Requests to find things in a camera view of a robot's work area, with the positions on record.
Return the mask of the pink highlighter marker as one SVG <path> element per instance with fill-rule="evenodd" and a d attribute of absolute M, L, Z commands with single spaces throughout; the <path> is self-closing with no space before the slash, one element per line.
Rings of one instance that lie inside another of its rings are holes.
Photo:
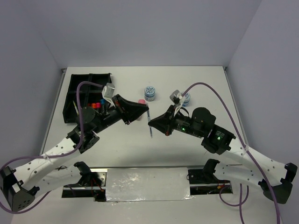
<path fill-rule="evenodd" d="M 101 103 L 96 103 L 96 111 L 101 114 Z"/>

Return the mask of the blue-lidded jar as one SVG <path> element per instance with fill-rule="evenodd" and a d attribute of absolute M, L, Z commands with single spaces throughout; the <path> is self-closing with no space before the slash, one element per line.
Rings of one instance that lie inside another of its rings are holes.
<path fill-rule="evenodd" d="M 156 96 L 156 89 L 153 86 L 147 86 L 144 89 L 144 99 L 148 102 L 154 101 Z"/>
<path fill-rule="evenodd" d="M 191 95 L 189 93 L 186 93 L 185 100 L 183 102 L 183 107 L 187 107 L 189 105 L 190 99 L 191 99 Z"/>

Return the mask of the blue-lidded jar left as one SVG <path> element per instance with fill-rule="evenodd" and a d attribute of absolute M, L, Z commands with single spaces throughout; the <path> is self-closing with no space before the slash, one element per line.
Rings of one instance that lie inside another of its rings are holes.
<path fill-rule="evenodd" d="M 147 86 L 144 89 L 144 99 L 148 102 L 154 101 L 156 96 L 156 89 L 153 86 Z"/>

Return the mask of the pink-capped clear tube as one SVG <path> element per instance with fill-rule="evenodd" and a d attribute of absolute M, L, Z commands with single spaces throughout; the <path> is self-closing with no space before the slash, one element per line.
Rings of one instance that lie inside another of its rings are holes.
<path fill-rule="evenodd" d="M 140 103 L 140 104 L 146 104 L 146 101 L 144 99 L 140 99 L 140 100 L 138 100 L 138 103 Z"/>

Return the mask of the blue-lidded jar right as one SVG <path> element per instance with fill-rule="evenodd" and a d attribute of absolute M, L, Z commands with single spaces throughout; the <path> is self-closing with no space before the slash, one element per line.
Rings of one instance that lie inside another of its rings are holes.
<path fill-rule="evenodd" d="M 191 99 L 191 95 L 189 93 L 186 93 L 185 100 L 183 102 L 183 107 L 187 107 L 189 105 L 190 99 Z"/>

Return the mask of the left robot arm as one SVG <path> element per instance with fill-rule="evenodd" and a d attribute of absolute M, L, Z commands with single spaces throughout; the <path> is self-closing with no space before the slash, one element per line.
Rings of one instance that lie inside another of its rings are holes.
<path fill-rule="evenodd" d="M 11 214 L 25 213 L 33 209 L 32 203 L 38 196 L 46 196 L 71 180 L 86 186 L 95 178 L 84 162 L 66 168 L 63 164 L 93 147 L 99 140 L 99 132 L 120 120 L 129 125 L 149 110 L 146 104 L 128 101 L 119 94 L 110 101 L 112 107 L 104 113 L 90 106 L 79 108 L 77 126 L 52 149 L 39 156 L 12 159 L 12 162 L 29 161 L 16 168 L 7 162 L 0 169 L 0 190 L 9 205 L 9 208 L 2 206 L 3 210 Z"/>

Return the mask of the black four-compartment organizer tray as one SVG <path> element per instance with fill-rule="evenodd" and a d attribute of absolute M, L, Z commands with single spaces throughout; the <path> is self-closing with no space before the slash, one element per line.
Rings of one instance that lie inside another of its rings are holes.
<path fill-rule="evenodd" d="M 89 81 L 92 83 L 100 84 L 105 86 L 107 83 L 111 83 L 111 73 L 104 74 L 72 74 L 68 91 L 66 94 L 64 108 L 63 108 L 63 118 L 66 124 L 73 124 L 76 122 L 78 115 L 75 112 L 73 100 L 77 104 L 76 90 L 77 86 L 83 81 Z M 81 107 L 91 106 L 92 104 L 99 103 L 102 99 L 102 89 L 97 86 L 85 84 L 80 88 L 79 99 Z"/>

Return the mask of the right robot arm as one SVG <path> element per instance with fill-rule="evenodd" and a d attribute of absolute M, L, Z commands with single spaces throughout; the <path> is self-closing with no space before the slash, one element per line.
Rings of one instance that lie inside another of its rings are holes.
<path fill-rule="evenodd" d="M 193 171 L 189 173 L 190 181 L 237 182 L 262 191 L 268 199 L 275 196 L 279 204 L 287 202 L 298 169 L 295 164 L 283 164 L 250 147 L 245 149 L 233 133 L 215 124 L 216 117 L 204 107 L 194 109 L 191 117 L 174 111 L 174 106 L 171 105 L 164 114 L 150 120 L 149 126 L 166 136 L 176 130 L 200 138 L 201 145 L 208 152 L 232 159 L 243 166 L 238 168 L 216 159 L 209 159 L 200 175 Z"/>

